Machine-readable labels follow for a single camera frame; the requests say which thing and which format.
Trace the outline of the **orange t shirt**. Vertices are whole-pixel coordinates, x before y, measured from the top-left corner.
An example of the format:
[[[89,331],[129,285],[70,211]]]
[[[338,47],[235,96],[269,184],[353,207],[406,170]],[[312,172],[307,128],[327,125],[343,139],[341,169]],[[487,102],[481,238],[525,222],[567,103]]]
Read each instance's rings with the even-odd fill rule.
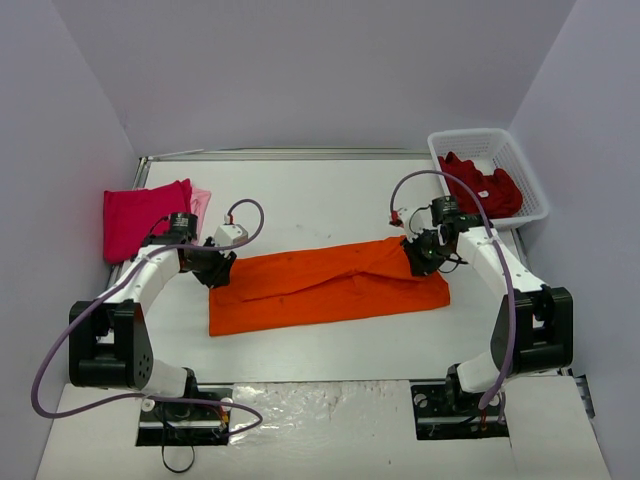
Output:
[[[450,304],[444,278],[415,276],[398,237],[236,261],[209,293],[212,337],[430,311]]]

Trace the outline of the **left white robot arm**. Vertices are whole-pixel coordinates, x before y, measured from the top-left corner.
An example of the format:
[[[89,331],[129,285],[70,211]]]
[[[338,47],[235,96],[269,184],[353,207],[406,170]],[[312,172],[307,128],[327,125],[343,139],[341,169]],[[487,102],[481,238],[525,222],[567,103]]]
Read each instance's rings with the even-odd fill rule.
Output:
[[[236,253],[248,239],[246,230],[223,224],[198,246],[197,216],[173,213],[160,234],[148,233],[123,278],[106,291],[95,309],[76,302],[69,313],[85,319],[69,335],[69,374],[76,387],[113,388],[145,396],[165,397],[165,406],[179,418],[195,415],[201,393],[195,374],[154,357],[145,314],[165,285],[180,273],[191,273],[209,288],[227,286]]]

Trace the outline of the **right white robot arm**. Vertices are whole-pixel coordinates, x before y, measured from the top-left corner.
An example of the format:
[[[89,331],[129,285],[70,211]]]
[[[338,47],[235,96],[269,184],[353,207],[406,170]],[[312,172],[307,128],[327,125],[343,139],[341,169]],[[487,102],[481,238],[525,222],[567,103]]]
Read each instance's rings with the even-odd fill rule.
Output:
[[[487,351],[452,365],[443,398],[457,413],[488,404],[514,377],[561,369],[573,360],[573,298],[531,273],[479,214],[459,210],[451,196],[422,208],[400,208],[391,215],[405,232],[402,248],[413,275],[437,273],[451,261],[470,266],[500,302]]]

